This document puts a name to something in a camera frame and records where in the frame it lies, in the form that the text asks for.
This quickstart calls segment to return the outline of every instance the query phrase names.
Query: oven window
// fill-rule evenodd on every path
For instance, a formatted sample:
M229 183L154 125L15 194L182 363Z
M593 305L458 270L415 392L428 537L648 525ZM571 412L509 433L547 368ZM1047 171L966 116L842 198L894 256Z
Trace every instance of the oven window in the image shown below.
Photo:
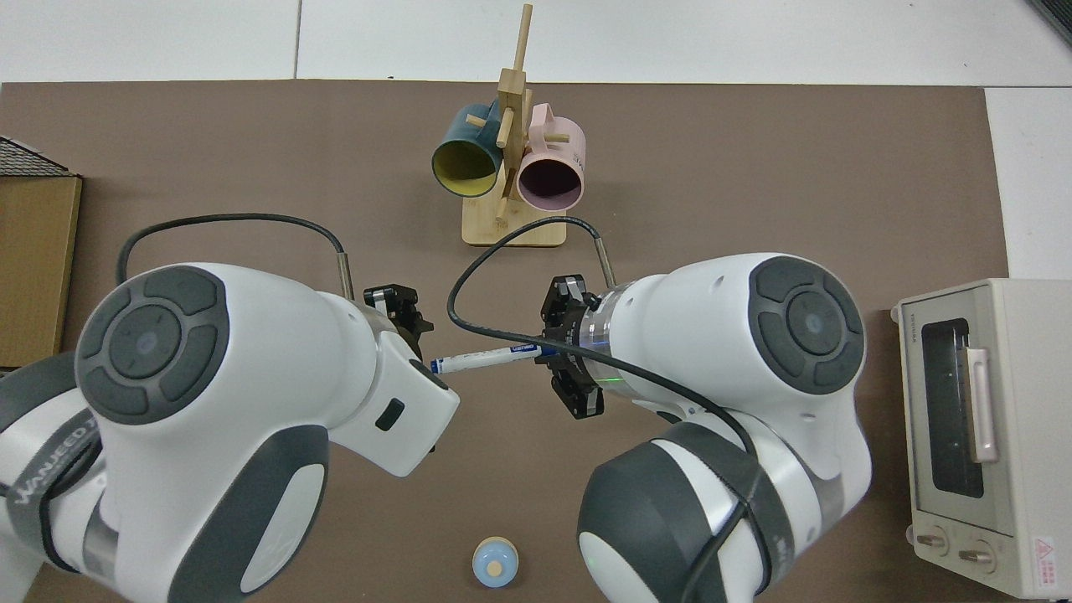
M968 345L968 321L955 319L923 326L923 371L930 436L930 473L935 487L982 498L983 468L971 461L968 442L967 374L957 354Z

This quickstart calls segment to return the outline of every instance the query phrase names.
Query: oven handle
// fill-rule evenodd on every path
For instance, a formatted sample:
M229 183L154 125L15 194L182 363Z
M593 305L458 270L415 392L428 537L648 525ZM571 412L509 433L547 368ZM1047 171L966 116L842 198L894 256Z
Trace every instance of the oven handle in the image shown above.
M985 348L963 348L961 362L968 373L965 398L968 409L968 431L971 460L997 462L998 447L994 436L994 405L991 399L988 354Z

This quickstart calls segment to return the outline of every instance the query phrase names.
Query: wooden base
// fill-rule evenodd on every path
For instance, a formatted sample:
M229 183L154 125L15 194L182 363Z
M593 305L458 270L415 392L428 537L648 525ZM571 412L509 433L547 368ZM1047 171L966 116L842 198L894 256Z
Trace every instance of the wooden base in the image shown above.
M549 216L565 216L565 211L544 211L515 198L503 202L506 177L502 171L495 186L481 196L462 198L462 240L487 247L517 229ZM507 245L511 247L557 247L566 242L566 224L548 224L530 231Z

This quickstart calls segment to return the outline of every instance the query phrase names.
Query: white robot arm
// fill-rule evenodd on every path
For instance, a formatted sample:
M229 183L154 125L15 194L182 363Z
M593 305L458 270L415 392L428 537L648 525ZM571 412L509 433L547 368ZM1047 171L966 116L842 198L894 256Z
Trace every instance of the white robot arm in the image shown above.
M557 277L542 313L546 337L714 400L756 452L723 418L635 374L569 353L537 359L575 417L601 413L607 389L674 423L589 482L578 540L611 601L751 601L865 494L852 396L863 323L821 266L734 255L600 296L578 275Z
M100 304L73 355L0 380L0 538L136 602L239 601L301 545L329 441L404 476L457 406L376 309L159 268Z

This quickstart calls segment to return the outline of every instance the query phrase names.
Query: dark teal mug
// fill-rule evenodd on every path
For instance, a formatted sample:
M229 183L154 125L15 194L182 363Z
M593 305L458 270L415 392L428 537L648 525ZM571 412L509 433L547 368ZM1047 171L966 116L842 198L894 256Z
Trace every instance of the dark teal mug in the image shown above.
M466 105L455 115L432 153L432 173L443 188L460 196L480 196L495 186L503 164L503 149L495 146L501 123L498 100Z

